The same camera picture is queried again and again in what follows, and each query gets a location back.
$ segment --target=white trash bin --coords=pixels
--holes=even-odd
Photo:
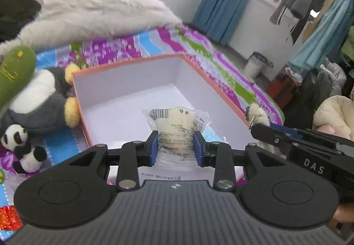
[[[244,74],[245,76],[255,79],[265,65],[273,67],[273,64],[268,62],[268,59],[264,55],[259,52],[254,52],[247,60],[247,64],[244,68]]]

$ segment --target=small plush keychain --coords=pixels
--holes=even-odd
[[[249,107],[246,108],[246,120],[250,122],[249,129],[251,130],[252,126],[255,124],[264,124],[266,126],[270,126],[270,120],[268,114],[257,104],[252,103]],[[271,144],[264,143],[262,141],[257,141],[259,147],[276,154],[278,156],[281,155],[281,152],[278,148],[274,147]]]
[[[32,146],[28,141],[26,129],[13,124],[1,137],[1,144],[12,151],[18,160],[12,162],[12,167],[18,174],[37,172],[47,159],[47,153],[41,146]]]

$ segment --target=green plush toy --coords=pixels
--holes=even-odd
[[[0,65],[0,108],[8,103],[31,80],[36,54],[27,46],[10,50]]]

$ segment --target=colorful bedspread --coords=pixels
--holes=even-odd
[[[64,67],[72,62],[85,68],[125,59],[173,53],[185,53],[244,113],[246,107],[256,101],[268,113],[271,122],[279,125],[283,123],[283,113],[267,94],[243,76],[223,53],[215,50],[205,36],[184,25],[157,28],[114,40],[77,42],[45,51],[37,55],[37,69],[50,66]],[[205,136],[207,141],[214,140],[214,136],[210,134],[211,136]],[[74,130],[65,128],[37,140],[37,143],[45,147],[49,157],[43,169],[87,149],[80,128]],[[13,204],[14,191],[27,176],[10,173],[12,155],[6,150],[0,149],[0,158],[1,207]],[[8,239],[12,234],[12,231],[0,230],[2,240]]]

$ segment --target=barcode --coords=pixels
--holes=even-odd
[[[169,110],[168,109],[153,109],[149,112],[149,116],[156,120],[157,118],[169,118]]]

